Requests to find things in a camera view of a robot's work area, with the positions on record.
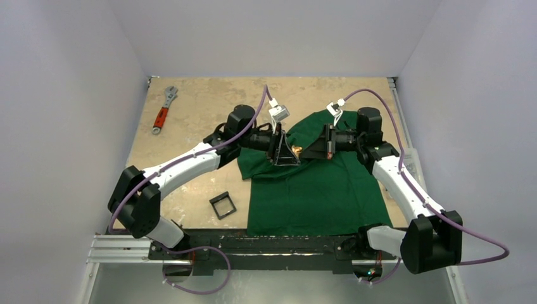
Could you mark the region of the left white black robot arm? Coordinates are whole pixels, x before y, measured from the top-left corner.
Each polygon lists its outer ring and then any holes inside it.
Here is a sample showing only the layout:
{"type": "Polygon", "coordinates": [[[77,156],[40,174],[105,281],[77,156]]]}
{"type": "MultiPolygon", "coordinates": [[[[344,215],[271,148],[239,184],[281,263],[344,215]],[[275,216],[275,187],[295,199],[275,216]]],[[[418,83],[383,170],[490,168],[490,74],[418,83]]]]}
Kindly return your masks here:
{"type": "Polygon", "coordinates": [[[193,149],[160,165],[123,170],[108,202],[118,220],[134,238],[147,237],[164,246],[174,259],[187,255],[189,236],[182,227],[161,216],[161,201],[177,188],[235,160],[242,149],[262,151],[275,166],[296,166],[298,156],[288,144],[281,122],[289,116],[283,105],[272,104],[271,121],[255,125],[256,111],[240,104],[212,134],[193,149]]]}

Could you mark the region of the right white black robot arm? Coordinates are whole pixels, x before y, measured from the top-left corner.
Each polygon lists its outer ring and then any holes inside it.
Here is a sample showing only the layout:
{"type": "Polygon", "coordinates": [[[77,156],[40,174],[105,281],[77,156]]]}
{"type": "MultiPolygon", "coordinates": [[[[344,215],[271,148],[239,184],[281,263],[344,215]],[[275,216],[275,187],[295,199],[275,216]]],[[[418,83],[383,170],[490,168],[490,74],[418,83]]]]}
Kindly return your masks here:
{"type": "Polygon", "coordinates": [[[446,211],[413,179],[396,148],[383,137],[382,117],[376,108],[357,111],[354,129],[324,125],[319,137],[300,153],[301,160],[331,160],[339,152],[355,152],[357,160],[396,201],[408,227],[403,231],[383,224],[359,228],[357,253],[365,258],[384,251],[401,258],[413,274],[456,265],[462,258],[462,218],[446,211]]]}

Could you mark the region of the orange leaf brooch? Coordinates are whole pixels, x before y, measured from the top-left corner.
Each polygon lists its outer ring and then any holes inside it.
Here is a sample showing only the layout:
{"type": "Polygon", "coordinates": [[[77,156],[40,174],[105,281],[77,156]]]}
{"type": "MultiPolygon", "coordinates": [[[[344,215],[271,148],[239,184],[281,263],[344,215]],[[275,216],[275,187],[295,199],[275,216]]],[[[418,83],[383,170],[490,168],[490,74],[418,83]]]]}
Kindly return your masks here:
{"type": "Polygon", "coordinates": [[[291,150],[296,156],[299,156],[301,154],[303,148],[301,146],[292,145],[291,150]]]}

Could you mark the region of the green t-shirt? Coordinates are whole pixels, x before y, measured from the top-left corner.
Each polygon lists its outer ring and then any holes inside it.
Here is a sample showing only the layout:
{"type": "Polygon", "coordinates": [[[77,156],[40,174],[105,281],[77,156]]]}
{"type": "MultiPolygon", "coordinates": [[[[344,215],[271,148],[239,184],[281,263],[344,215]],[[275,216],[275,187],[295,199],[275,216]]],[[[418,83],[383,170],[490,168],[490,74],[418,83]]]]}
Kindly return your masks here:
{"type": "Polygon", "coordinates": [[[340,235],[392,224],[379,183],[354,152],[277,167],[264,152],[243,149],[237,161],[251,181],[250,236],[340,235]]]}

